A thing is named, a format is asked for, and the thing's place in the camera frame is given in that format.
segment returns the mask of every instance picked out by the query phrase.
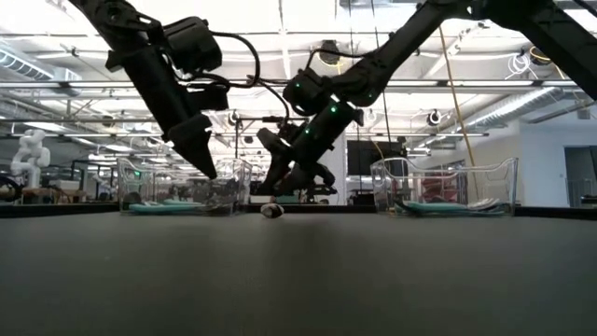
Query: clear plastic bin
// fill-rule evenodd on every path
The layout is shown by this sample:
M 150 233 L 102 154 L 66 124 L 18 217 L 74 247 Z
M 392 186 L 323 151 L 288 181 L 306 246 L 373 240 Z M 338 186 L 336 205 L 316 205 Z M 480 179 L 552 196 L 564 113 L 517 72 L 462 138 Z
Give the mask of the clear plastic bin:
M 397 215 L 513 215 L 517 172 L 515 158 L 447 170 L 419 168 L 402 158 L 371 165 L 378 212 Z
M 134 165 L 118 160 L 120 211 L 139 215 L 234 215 L 249 201 L 252 165 L 240 159 L 215 164 L 210 180 L 194 168 Z

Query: black table surface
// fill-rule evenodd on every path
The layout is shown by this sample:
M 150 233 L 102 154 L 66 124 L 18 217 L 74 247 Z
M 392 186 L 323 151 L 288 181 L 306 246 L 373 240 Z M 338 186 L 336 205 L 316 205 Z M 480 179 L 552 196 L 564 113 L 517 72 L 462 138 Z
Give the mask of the black table surface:
M 595 335 L 597 224 L 0 220 L 0 335 Z

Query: wall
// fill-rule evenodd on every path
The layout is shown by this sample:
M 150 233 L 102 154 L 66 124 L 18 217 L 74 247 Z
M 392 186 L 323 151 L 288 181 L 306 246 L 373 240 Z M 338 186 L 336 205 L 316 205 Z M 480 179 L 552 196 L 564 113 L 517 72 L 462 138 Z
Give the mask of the wall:
M 526 205 L 568 207 L 565 147 L 597 146 L 596 125 L 549 123 L 521 127 L 521 178 Z

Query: yellow cable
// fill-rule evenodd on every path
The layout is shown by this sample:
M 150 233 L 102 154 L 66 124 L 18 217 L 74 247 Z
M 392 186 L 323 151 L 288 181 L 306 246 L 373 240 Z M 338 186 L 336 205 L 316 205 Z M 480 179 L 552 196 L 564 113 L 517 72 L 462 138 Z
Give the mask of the yellow cable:
M 373 141 L 373 140 L 371 140 L 371 142 L 373 143 L 373 145 L 375 145 L 375 148 L 377 148 L 377 151 L 379 151 L 379 152 L 380 152 L 380 156 L 382 156 L 382 160 L 385 160 L 385 159 L 383 158 L 383 153 L 382 153 L 382 150 L 381 150 L 381 149 L 380 149 L 380 147 L 377 145 L 377 142 L 375 142 L 375 141 Z
M 541 60 L 541 61 L 545 61 L 545 62 L 551 62 L 551 59 L 545 56 L 539 56 L 536 54 L 535 50 L 537 50 L 537 47 L 532 46 L 529 49 L 529 53 L 531 54 L 531 56 L 535 57 L 537 60 Z
M 444 58 L 446 59 L 446 68 L 448 69 L 448 79 L 450 80 L 451 96 L 454 100 L 454 108 L 456 109 L 456 115 L 458 116 L 458 123 L 460 123 L 460 128 L 463 132 L 463 136 L 465 137 L 466 149 L 468 150 L 468 156 L 470 158 L 470 163 L 474 167 L 475 166 L 475 157 L 473 155 L 473 148 L 470 146 L 470 141 L 468 140 L 468 134 L 466 133 L 465 122 L 463 121 L 463 116 L 460 113 L 460 105 L 458 104 L 458 98 L 456 97 L 456 89 L 454 88 L 454 78 L 451 74 L 450 58 L 448 58 L 448 48 L 446 47 L 446 37 L 444 36 L 444 31 L 441 29 L 441 25 L 439 26 L 439 35 L 441 37 L 441 47 L 443 48 L 443 51 L 444 51 Z

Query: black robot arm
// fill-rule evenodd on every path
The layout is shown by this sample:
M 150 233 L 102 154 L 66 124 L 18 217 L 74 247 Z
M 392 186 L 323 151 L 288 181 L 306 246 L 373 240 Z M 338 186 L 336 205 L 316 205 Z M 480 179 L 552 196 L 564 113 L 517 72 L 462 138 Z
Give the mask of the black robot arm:
M 314 116 L 301 132 L 281 142 L 262 129 L 257 137 L 271 152 L 271 168 L 261 193 L 300 189 L 317 175 L 331 186 L 334 176 L 317 161 L 353 121 L 362 125 L 358 106 L 372 105 L 392 74 L 446 19 L 489 19 L 523 33 L 593 99 L 597 98 L 597 40 L 552 0 L 427 0 L 380 48 L 344 74 L 320 77 L 300 70 L 284 98 L 301 116 Z M 288 164 L 294 161 L 292 171 Z
M 227 109 L 229 87 L 203 85 L 195 91 L 179 84 L 173 66 L 185 74 L 211 71 L 222 52 L 207 21 L 186 18 L 162 26 L 124 0 L 70 0 L 112 49 L 106 67 L 124 68 L 147 108 L 164 131 L 163 140 L 210 178 L 216 172 L 208 142 L 212 126 L 204 109 Z

